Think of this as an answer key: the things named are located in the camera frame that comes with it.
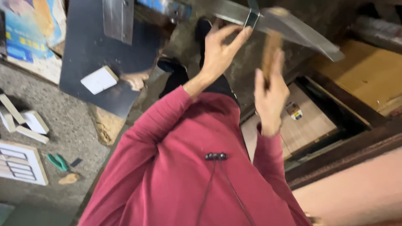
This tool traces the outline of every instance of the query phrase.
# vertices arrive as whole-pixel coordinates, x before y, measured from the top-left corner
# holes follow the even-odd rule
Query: pink wall
[[[402,147],[293,192],[302,209],[328,226],[402,218]]]

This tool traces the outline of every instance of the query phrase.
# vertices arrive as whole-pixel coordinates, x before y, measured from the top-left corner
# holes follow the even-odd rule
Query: wooden hammer handle
[[[264,78],[269,84],[271,70],[274,64],[274,56],[277,49],[282,49],[282,35],[279,32],[270,30],[265,37],[265,45],[263,52],[262,70]]]

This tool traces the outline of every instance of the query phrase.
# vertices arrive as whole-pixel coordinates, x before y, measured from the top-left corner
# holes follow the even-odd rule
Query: red long-sleeve shirt
[[[180,86],[151,106],[121,138],[80,226],[193,226],[213,161],[222,167],[254,225],[310,225],[285,181],[280,136],[258,133],[254,165],[230,97]],[[201,211],[201,226],[250,225],[219,163]]]

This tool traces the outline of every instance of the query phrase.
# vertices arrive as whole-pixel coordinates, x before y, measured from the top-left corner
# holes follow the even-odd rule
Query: black shoe
[[[180,64],[179,60],[177,58],[169,58],[169,57],[161,57],[157,65],[160,69],[166,71],[166,72],[177,72],[180,70],[185,70],[187,72],[187,67]]]
[[[197,21],[197,26],[195,27],[195,40],[197,42],[204,42],[205,37],[212,28],[212,23],[206,18],[201,17]]]

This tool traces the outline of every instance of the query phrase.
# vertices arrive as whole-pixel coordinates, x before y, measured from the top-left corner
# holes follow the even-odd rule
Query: black pants
[[[200,68],[204,65],[205,59],[205,41],[200,42],[200,53],[201,53],[201,60],[200,60]],[[159,94],[159,98],[162,98],[164,95],[170,93],[180,85],[184,85],[186,82],[189,81],[189,77],[187,76],[186,69],[180,65],[179,62],[168,62],[165,60],[158,61],[158,67],[162,70],[167,72],[172,72],[169,76],[165,88]],[[228,80],[224,75],[221,75],[214,83],[212,83],[209,87],[207,87],[203,92],[215,92],[229,96],[230,98],[234,99],[237,105],[240,107],[239,102],[237,101],[236,96],[232,93],[232,89],[228,83]]]

